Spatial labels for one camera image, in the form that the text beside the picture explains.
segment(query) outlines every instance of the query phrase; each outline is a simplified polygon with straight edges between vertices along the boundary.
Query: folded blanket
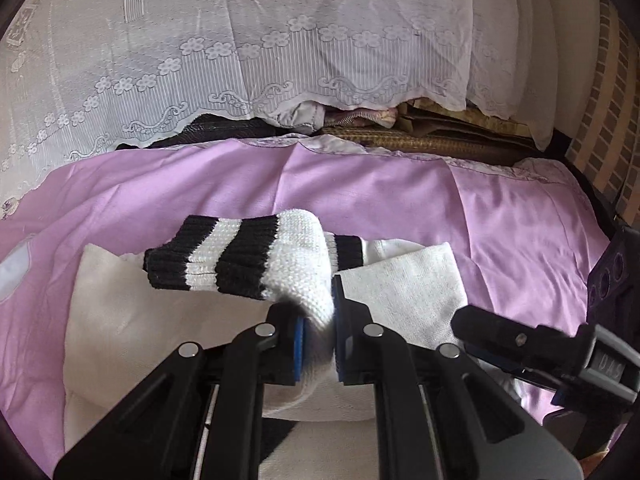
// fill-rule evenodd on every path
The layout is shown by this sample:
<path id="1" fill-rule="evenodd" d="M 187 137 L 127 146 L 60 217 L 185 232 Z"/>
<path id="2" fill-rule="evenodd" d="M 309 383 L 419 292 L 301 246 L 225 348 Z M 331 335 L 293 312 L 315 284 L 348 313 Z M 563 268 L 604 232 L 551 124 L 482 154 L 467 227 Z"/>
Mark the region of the folded blanket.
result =
<path id="1" fill-rule="evenodd" d="M 322 237 L 331 243 L 331 235 Z M 329 266 L 329 250 L 324 251 Z M 435 346 L 442 342 L 439 337 L 450 340 L 450 316 L 466 304 L 466 295 L 448 244 L 424 249 L 402 240 L 359 241 L 357 252 L 364 267 L 343 272 L 350 298 L 368 302 L 374 320 L 404 332 L 414 343 Z M 66 449 L 181 342 L 196 340 L 206 348 L 230 342 L 262 322 L 271 301 L 282 299 L 154 290 L 146 273 L 127 259 L 96 246 L 87 246 L 82 256 L 65 339 Z M 356 296 L 366 289 L 373 296 Z M 320 327 L 319 320 L 310 324 Z M 312 382 L 305 391 L 266 388 L 265 416 L 310 421 L 374 416 L 370 386 L 339 384 L 331 352 L 312 366 L 316 369 L 307 376 Z"/>

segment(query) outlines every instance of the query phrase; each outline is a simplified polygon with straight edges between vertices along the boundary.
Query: floral pattern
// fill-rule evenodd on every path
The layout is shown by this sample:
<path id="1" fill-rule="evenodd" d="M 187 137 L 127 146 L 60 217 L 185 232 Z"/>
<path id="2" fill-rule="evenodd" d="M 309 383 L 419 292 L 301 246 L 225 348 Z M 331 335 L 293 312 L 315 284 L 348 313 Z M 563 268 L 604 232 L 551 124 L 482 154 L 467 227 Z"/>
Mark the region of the floral pattern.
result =
<path id="1" fill-rule="evenodd" d="M 27 53 L 25 51 L 22 51 L 20 54 L 18 54 L 18 57 L 15 58 L 15 61 L 11 64 L 11 72 L 14 74 L 17 73 L 18 70 L 20 70 L 24 65 L 26 59 Z"/>
<path id="2" fill-rule="evenodd" d="M 260 56 L 260 45 L 245 43 L 238 48 L 238 59 L 240 61 L 255 59 L 258 56 Z"/>
<path id="3" fill-rule="evenodd" d="M 200 52 L 204 50 L 204 38 L 189 38 L 185 43 L 181 44 L 180 50 L 183 56 L 188 56 L 191 52 Z"/>
<path id="4" fill-rule="evenodd" d="M 232 52 L 233 47 L 231 43 L 222 43 L 221 41 L 217 41 L 205 51 L 207 59 L 231 56 Z"/>
<path id="5" fill-rule="evenodd" d="M 169 72 L 178 72 L 181 65 L 182 62 L 179 57 L 168 57 L 158 65 L 158 70 L 160 71 L 160 75 L 167 75 Z"/>
<path id="6" fill-rule="evenodd" d="M 431 18 L 427 18 L 426 16 L 417 16 L 411 20 L 411 24 L 414 26 L 414 29 L 420 32 L 421 34 L 425 32 L 433 32 L 436 30 L 436 22 Z"/>
<path id="7" fill-rule="evenodd" d="M 79 112 L 74 112 L 74 114 L 71 116 L 71 124 L 73 126 L 78 126 L 78 124 L 80 123 L 84 123 L 84 110 L 80 110 Z"/>
<path id="8" fill-rule="evenodd" d="M 289 44 L 289 33 L 274 30 L 262 37 L 263 48 L 273 48 L 274 46 L 287 46 Z"/>
<path id="9" fill-rule="evenodd" d="M 58 117 L 58 126 L 60 128 L 63 128 L 68 124 L 69 124 L 69 116 L 67 114 L 60 114 L 60 117 Z"/>
<path id="10" fill-rule="evenodd" d="M 147 88 L 153 88 L 158 82 L 158 76 L 156 74 L 145 74 L 136 81 L 136 87 L 138 92 L 144 92 Z"/>
<path id="11" fill-rule="evenodd" d="M 316 19 L 300 14 L 297 18 L 289 20 L 289 30 L 291 32 L 299 32 L 300 30 L 313 30 L 316 28 Z"/>
<path id="12" fill-rule="evenodd" d="M 359 48 L 365 46 L 377 47 L 380 46 L 380 35 L 375 32 L 369 32 L 365 30 L 353 35 L 353 44 Z"/>
<path id="13" fill-rule="evenodd" d="M 53 112 L 51 112 L 50 114 L 47 114 L 46 117 L 44 118 L 44 123 L 47 128 L 55 122 L 56 122 L 56 116 L 53 114 Z"/>
<path id="14" fill-rule="evenodd" d="M 82 103 L 82 105 L 84 106 L 84 111 L 85 112 L 90 112 L 93 108 L 97 108 L 98 107 L 98 96 L 97 95 L 90 95 L 87 99 L 85 99 L 84 103 Z"/>
<path id="15" fill-rule="evenodd" d="M 458 83 L 453 79 L 445 79 L 443 81 L 435 81 L 434 84 L 438 87 L 440 95 L 455 95 L 461 98 L 466 95 L 466 88 L 462 91 L 458 87 Z"/>
<path id="16" fill-rule="evenodd" d="M 328 27 L 319 30 L 321 41 L 344 41 L 347 39 L 347 27 L 332 23 Z"/>
<path id="17" fill-rule="evenodd" d="M 385 38 L 389 41 L 409 41 L 413 35 L 413 33 L 408 28 L 403 27 L 402 25 L 391 25 L 390 27 L 385 27 L 384 31 Z"/>
<path id="18" fill-rule="evenodd" d="M 436 38 L 438 38 L 438 43 L 441 45 L 458 46 L 458 40 L 456 39 L 456 35 L 450 30 L 443 30 L 442 32 L 437 32 Z"/>
<path id="19" fill-rule="evenodd" d="M 17 207 L 17 199 L 10 198 L 9 200 L 5 200 L 2 204 L 2 207 L 0 208 L 0 212 L 2 212 L 2 215 L 0 215 L 0 220 L 13 213 L 17 209 Z"/>
<path id="20" fill-rule="evenodd" d="M 130 77 L 121 77 L 113 83 L 113 91 L 116 95 L 122 95 L 133 88 L 133 79 Z"/>
<path id="21" fill-rule="evenodd" d="M 98 94 L 101 94 L 109 88 L 111 88 L 111 79 L 109 79 L 108 77 L 101 77 L 100 81 L 95 84 L 95 89 L 97 90 Z"/>

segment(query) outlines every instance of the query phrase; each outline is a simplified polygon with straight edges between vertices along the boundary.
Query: bed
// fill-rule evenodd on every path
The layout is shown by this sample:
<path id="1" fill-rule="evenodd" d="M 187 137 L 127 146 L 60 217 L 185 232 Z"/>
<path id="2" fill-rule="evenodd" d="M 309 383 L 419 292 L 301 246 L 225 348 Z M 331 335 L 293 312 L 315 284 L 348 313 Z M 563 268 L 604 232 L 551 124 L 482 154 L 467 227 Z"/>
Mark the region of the bed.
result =
<path id="1" fill-rule="evenodd" d="M 26 0 L 0 66 L 0 412 L 34 478 L 64 452 L 66 315 L 88 243 L 135 253 L 188 214 L 304 208 L 337 234 L 449 242 L 470 303 L 573 333 L 608 238 L 564 162 L 640 221 L 638 48 L 609 0 Z M 433 105 L 497 122 L 440 142 L 422 130 Z M 328 107 L 399 120 L 321 130 Z M 207 114 L 334 136 L 202 143 Z M 185 132 L 198 143 L 168 147 Z M 526 158 L 559 135 L 563 162 Z M 523 403 L 542 420 L 549 400 Z"/>

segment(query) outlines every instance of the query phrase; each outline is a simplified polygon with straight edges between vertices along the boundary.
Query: purple bedsheet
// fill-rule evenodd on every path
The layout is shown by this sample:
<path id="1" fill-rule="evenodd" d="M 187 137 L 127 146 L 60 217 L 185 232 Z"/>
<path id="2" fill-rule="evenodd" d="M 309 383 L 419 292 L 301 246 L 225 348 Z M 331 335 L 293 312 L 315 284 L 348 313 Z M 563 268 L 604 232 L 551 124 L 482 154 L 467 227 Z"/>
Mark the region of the purple bedsheet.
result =
<path id="1" fill-rule="evenodd" d="M 0 260 L 33 236 L 30 271 L 0 303 L 0 410 L 45 472 L 63 453 L 65 327 L 84 246 L 138 253 L 168 240 L 188 214 L 245 218 L 286 208 L 312 211 L 337 234 L 449 242 L 470 302 L 569 333 L 584 320 L 587 275 L 607 245 L 575 186 L 442 159 L 228 140 L 62 167 L 0 222 Z M 540 419 L 548 396 L 533 394 L 528 409 Z"/>

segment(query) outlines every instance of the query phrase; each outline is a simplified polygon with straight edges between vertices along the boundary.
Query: striped sock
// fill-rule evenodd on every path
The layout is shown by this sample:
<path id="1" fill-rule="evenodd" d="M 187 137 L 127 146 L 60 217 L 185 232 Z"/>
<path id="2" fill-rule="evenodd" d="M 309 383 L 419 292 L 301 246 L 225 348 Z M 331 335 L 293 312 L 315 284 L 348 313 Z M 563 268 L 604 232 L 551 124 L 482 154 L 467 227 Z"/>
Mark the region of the striped sock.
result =
<path id="1" fill-rule="evenodd" d="M 306 399 L 333 353 L 331 276 L 362 265 L 358 237 L 323 233 L 304 210 L 244 220 L 189 216 L 175 237 L 145 253 L 154 288 L 215 290 L 256 300 L 292 301 L 308 320 L 305 367 L 295 401 L 291 389 L 265 392 L 268 404 Z"/>

